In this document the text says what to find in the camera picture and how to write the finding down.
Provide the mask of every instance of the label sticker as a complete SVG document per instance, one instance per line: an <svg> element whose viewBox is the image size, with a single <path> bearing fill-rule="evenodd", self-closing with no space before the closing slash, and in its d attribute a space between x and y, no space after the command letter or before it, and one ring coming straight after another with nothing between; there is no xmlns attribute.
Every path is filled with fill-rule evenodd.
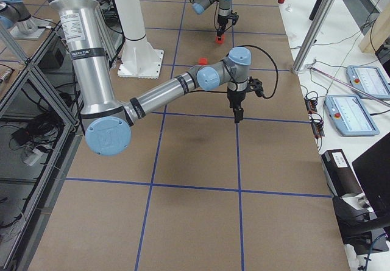
<svg viewBox="0 0 390 271"><path fill-rule="evenodd" d="M85 40L83 25L81 23L80 15L78 13L61 16L61 23L66 41L68 43L72 41Z"/></svg>
<svg viewBox="0 0 390 271"><path fill-rule="evenodd" d="M341 152L332 152L333 158L337 164L337 167L348 167L346 160Z"/></svg>

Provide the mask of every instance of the black box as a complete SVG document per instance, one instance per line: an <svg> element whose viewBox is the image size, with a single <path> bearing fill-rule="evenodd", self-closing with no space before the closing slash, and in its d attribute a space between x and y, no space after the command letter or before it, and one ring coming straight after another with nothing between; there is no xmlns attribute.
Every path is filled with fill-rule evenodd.
<svg viewBox="0 0 390 271"><path fill-rule="evenodd" d="M327 150L321 155L328 185L339 197L363 192L341 149Z"/></svg>

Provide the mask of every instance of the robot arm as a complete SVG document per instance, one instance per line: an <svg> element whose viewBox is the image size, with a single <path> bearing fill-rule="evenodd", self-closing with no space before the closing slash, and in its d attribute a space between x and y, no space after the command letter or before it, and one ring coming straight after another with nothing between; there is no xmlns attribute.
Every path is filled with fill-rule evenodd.
<svg viewBox="0 0 390 271"><path fill-rule="evenodd" d="M85 130L85 140L88 146L100 155L120 153L130 142L129 126L133 126L135 121L142 119L148 113L198 87L208 91L228 83L228 97L231 96L241 105L247 92L250 61L251 54L248 49L233 48L228 56L215 64L193 66L187 72L132 98L130 102L123 104L127 123L122 118L113 118L113 115L101 115L100 118L95 118L89 124ZM235 118L235 122L239 122L241 119Z"/></svg>
<svg viewBox="0 0 390 271"><path fill-rule="evenodd" d="M190 0L190 2L193 4L193 9L198 15L204 13L215 2L219 3L217 19L219 27L217 28L216 42L223 43L223 35L229 20L232 20L233 26L238 21L237 13L233 13L232 10L232 0Z"/></svg>
<svg viewBox="0 0 390 271"><path fill-rule="evenodd" d="M22 0L0 0L0 23L6 29L16 23L19 31L26 35L38 29Z"/></svg>
<svg viewBox="0 0 390 271"><path fill-rule="evenodd" d="M71 60L83 95L81 111L85 139L90 149L101 155L122 152L131 139L130 126L158 107L195 90L213 90L228 83L227 96L235 123L243 119L241 102L255 90L249 77L250 51L233 48L221 61L194 66L187 72L134 97L128 103L115 99L109 67L96 24L98 0L48 0L61 18Z"/></svg>

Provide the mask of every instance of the white column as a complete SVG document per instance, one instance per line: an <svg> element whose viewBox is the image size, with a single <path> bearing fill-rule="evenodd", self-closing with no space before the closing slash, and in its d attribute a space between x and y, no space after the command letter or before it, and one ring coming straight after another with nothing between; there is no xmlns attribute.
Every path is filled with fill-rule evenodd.
<svg viewBox="0 0 390 271"><path fill-rule="evenodd" d="M140 0L115 0L115 4L126 37L118 75L158 78L164 51L147 41Z"/></svg>

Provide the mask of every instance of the cardboard floor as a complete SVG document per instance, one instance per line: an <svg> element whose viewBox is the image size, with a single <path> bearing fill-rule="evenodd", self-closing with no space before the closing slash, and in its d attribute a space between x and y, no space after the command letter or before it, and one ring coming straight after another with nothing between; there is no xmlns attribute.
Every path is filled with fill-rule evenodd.
<svg viewBox="0 0 390 271"><path fill-rule="evenodd" d="M233 2L239 21L218 45L213 6L197 16L185 0L141 0L148 40L165 50L161 76L112 71L116 97L240 44L275 59L275 97L248 95L235 125L226 96L189 94L137 122L115 157L82 141L29 270L349 270L277 1ZM270 95L273 65L252 55Z"/></svg>

